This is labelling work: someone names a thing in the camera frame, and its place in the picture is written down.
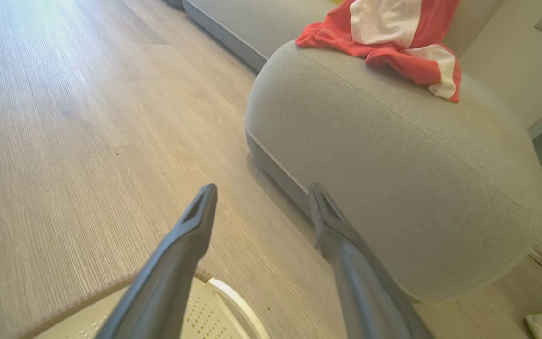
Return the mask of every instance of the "wall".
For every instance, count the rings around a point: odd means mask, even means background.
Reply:
[[[502,3],[503,0],[461,0],[443,40],[445,45],[462,56]]]
[[[506,0],[460,58],[461,67],[517,112],[542,118],[542,0]]]

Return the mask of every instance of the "fabric upholstery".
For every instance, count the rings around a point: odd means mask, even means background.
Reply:
[[[541,237],[529,135],[465,76],[448,103],[390,69],[289,42],[254,83],[246,129],[303,193],[322,183],[416,299],[492,283]]]

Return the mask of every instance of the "white stripe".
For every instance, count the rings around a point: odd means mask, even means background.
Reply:
[[[351,33],[364,45],[394,42],[411,47],[422,0],[356,0],[351,4]]]
[[[441,45],[429,45],[426,47],[405,49],[405,52],[417,58],[434,60],[440,70],[440,83],[430,85],[428,90],[437,97],[450,99],[457,91],[457,86],[453,81],[455,70],[455,56],[447,51]]]

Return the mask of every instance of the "red towel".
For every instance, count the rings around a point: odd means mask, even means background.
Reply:
[[[442,40],[459,0],[345,0],[307,26],[299,47],[333,48],[366,64],[389,64],[434,95],[459,102],[461,69]]]

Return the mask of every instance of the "sofa base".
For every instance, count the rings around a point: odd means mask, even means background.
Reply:
[[[204,13],[204,11],[188,0],[183,0],[183,8],[185,8],[187,15],[189,15],[192,20],[202,26],[209,34],[217,38],[217,40],[225,45],[230,51],[234,52],[235,55],[244,60],[250,67],[254,68],[255,71],[258,72],[263,68],[265,62],[267,62],[267,58],[254,49],[254,47],[235,36],[225,26]]]
[[[308,189],[303,187],[256,141],[246,129],[246,140],[256,163],[275,180],[280,188],[292,199],[307,217],[311,217],[308,202]]]
[[[165,0],[168,4],[176,9],[183,9],[183,2],[181,0]]]

